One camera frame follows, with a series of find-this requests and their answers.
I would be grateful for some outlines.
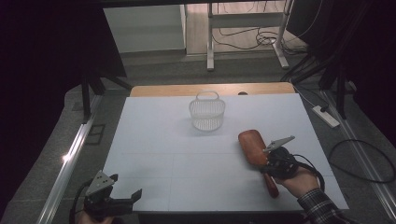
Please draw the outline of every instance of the wire basket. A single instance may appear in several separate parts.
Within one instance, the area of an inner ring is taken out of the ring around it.
[[[217,97],[215,99],[202,99],[202,96],[199,98],[201,94],[208,92],[216,94]],[[225,103],[220,100],[217,92],[200,91],[196,95],[195,100],[190,103],[192,125],[204,132],[214,131],[218,129],[223,122],[224,110]]]

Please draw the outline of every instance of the wall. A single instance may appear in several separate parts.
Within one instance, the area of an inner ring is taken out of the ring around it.
[[[179,5],[105,8],[105,14],[119,52],[125,53],[184,49],[181,9]]]

